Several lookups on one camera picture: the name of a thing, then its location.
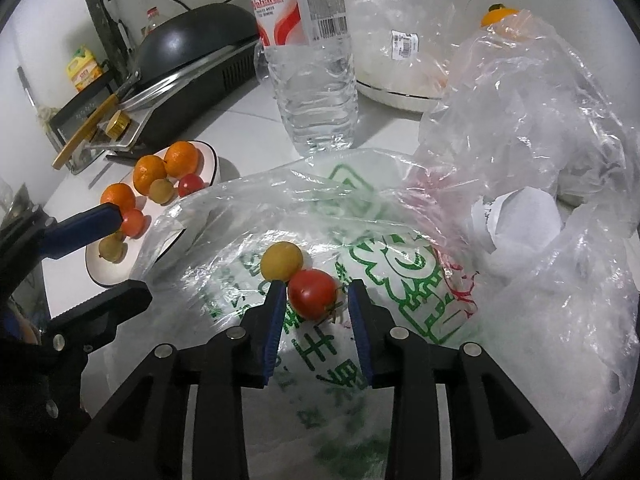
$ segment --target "bottle label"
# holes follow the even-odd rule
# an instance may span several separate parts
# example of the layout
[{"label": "bottle label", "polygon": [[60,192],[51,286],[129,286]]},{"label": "bottle label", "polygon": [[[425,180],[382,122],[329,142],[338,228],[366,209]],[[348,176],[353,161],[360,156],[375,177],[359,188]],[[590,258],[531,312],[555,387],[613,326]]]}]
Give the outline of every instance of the bottle label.
[{"label": "bottle label", "polygon": [[307,44],[298,0],[251,0],[264,46]]},{"label": "bottle label", "polygon": [[311,22],[311,41],[341,38],[348,35],[344,0],[306,0]]},{"label": "bottle label", "polygon": [[418,52],[418,35],[391,31],[391,59],[409,59]]}]

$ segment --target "yellow-green fruit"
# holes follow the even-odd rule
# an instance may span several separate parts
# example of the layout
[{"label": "yellow-green fruit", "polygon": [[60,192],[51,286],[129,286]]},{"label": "yellow-green fruit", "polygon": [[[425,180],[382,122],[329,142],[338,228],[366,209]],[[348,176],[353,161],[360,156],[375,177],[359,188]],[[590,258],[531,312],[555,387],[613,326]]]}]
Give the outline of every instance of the yellow-green fruit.
[{"label": "yellow-green fruit", "polygon": [[124,243],[117,233],[109,235],[100,240],[98,244],[98,254],[112,264],[116,263],[122,257]]},{"label": "yellow-green fruit", "polygon": [[276,242],[269,247],[260,260],[260,272],[265,280],[288,282],[302,269],[302,251],[291,242]]},{"label": "yellow-green fruit", "polygon": [[157,204],[166,204],[174,197],[174,185],[165,178],[154,180],[149,187],[149,198]]}]

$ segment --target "wooden handle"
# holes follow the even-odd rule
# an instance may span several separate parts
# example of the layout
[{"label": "wooden handle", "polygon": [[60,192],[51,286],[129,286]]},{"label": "wooden handle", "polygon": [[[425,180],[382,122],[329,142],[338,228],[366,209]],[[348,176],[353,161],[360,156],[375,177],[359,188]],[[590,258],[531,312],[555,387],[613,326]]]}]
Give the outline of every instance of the wooden handle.
[{"label": "wooden handle", "polygon": [[118,96],[116,94],[111,94],[100,106],[95,109],[94,113],[87,117],[84,124],[82,124],[82,126],[78,128],[76,133],[74,133],[73,137],[71,137],[67,141],[62,150],[60,150],[60,153],[58,153],[56,160],[53,161],[52,166],[55,170],[59,170],[66,164],[66,162],[71,158],[71,155],[80,145],[82,140],[89,137],[93,133],[100,120],[111,108],[113,108],[117,104]]}]

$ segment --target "tomato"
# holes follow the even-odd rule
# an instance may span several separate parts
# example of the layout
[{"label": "tomato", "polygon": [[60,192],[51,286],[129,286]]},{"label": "tomato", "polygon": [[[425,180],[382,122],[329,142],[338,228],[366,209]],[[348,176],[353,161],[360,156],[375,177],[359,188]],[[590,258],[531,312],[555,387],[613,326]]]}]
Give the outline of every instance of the tomato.
[{"label": "tomato", "polygon": [[145,216],[140,209],[130,209],[122,215],[120,230],[131,238],[138,236],[145,228]]},{"label": "tomato", "polygon": [[305,319],[320,321],[335,307],[337,285],[322,270],[299,270],[289,280],[287,291],[291,306]]},{"label": "tomato", "polygon": [[178,182],[178,195],[180,197],[200,191],[204,187],[202,179],[194,173],[185,175]]}]

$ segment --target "yellow detergent bottle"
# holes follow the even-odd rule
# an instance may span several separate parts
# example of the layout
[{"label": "yellow detergent bottle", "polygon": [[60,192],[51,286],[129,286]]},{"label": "yellow detergent bottle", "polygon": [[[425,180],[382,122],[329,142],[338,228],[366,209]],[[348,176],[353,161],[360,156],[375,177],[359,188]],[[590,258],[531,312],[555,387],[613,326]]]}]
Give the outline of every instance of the yellow detergent bottle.
[{"label": "yellow detergent bottle", "polygon": [[76,50],[73,59],[66,66],[66,75],[76,89],[81,91],[102,75],[102,68],[94,54],[83,45]]}]

